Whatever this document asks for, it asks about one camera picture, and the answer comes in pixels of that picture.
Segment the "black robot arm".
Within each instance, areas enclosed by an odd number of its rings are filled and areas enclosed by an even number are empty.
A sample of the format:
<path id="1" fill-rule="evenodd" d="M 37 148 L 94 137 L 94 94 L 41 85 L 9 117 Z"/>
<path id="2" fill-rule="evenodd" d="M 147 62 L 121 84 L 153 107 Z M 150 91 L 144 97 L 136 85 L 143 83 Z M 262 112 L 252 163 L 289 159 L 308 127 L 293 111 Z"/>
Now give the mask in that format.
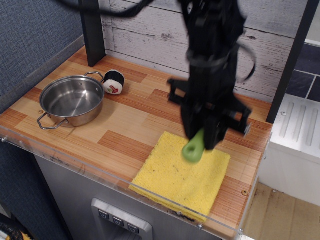
<path id="1" fill-rule="evenodd" d="M 188 80 L 170 79 L 169 100 L 179 104 L 189 139 L 204 131 L 204 147 L 213 150 L 229 129 L 250 130 L 251 109 L 234 95 L 238 39 L 245 18 L 235 0 L 183 0 L 188 30 Z"/>

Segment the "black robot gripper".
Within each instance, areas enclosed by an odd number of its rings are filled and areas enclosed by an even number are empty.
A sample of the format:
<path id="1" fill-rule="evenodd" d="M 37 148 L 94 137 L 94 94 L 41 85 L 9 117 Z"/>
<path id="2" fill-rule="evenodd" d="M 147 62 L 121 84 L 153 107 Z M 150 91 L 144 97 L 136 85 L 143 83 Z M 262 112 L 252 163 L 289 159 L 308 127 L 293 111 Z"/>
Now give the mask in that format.
<path id="1" fill-rule="evenodd" d="M 252 110 L 234 95 L 238 61 L 219 66 L 190 66 L 188 80 L 171 78 L 168 98 L 181 106 L 185 135 L 189 140 L 204 129 L 204 146 L 213 150 L 228 128 L 243 135 L 250 131 Z"/>

